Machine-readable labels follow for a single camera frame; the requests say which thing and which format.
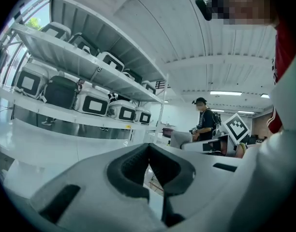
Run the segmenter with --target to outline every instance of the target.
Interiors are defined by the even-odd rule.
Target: ceiling light
[[[254,112],[238,111],[241,114],[254,114]]]
[[[241,92],[211,91],[211,95],[241,95]]]
[[[217,109],[212,109],[212,111],[213,111],[213,112],[221,112],[221,113],[224,112],[224,110],[217,110]]]
[[[268,98],[269,99],[269,95],[263,94],[261,95],[262,98]]]

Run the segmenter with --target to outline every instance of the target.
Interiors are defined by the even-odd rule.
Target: black t-shirt
[[[213,112],[210,109],[206,109],[201,117],[201,122],[198,125],[198,129],[202,128],[213,128],[214,126],[214,118],[213,118]],[[199,141],[205,141],[212,139],[212,129],[209,132],[201,133],[199,136]]]

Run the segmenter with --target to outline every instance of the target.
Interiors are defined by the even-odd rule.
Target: ceiling
[[[215,109],[271,107],[260,97],[273,86],[275,30],[204,20],[194,0],[75,0],[120,28],[169,74],[170,102],[206,97]],[[240,97],[209,95],[240,91]]]

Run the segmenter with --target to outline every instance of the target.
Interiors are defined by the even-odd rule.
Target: tree
[[[40,30],[42,26],[40,25],[40,20],[38,18],[32,17],[25,25],[29,28]]]

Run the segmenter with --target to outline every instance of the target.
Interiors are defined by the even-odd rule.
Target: cable
[[[0,105],[0,107],[4,107],[4,108],[7,108],[7,109],[11,109],[11,108],[13,108],[12,106],[7,107],[7,106],[2,106],[2,105]]]
[[[6,111],[6,110],[10,110],[10,109],[9,109],[9,108],[6,108],[6,109],[4,109],[4,110],[1,110],[0,113],[3,112],[3,111]]]

